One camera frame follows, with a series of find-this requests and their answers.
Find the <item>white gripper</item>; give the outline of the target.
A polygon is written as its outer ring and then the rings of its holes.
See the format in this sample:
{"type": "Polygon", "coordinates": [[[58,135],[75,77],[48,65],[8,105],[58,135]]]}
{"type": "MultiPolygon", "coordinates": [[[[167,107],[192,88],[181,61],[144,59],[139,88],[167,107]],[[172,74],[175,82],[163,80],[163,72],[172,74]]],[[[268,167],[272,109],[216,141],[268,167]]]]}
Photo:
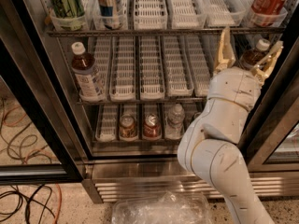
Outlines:
{"type": "Polygon", "coordinates": [[[251,111],[261,94],[261,85],[272,74],[282,50],[283,42],[279,40],[250,72],[238,67],[231,68],[235,63],[235,53],[230,28],[225,27],[217,46],[215,76],[210,81],[207,99],[222,99],[251,111]]]}

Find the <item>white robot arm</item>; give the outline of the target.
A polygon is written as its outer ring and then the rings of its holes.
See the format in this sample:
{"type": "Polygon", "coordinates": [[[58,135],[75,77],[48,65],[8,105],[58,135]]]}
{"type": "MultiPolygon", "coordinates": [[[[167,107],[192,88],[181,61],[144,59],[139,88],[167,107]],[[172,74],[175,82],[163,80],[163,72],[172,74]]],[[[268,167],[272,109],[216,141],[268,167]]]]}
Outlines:
{"type": "Polygon", "coordinates": [[[275,224],[256,195],[237,143],[261,88],[274,70],[278,41],[250,70],[235,66],[230,29],[221,32],[205,108],[178,146],[178,162],[224,198],[234,224],[275,224]]]}

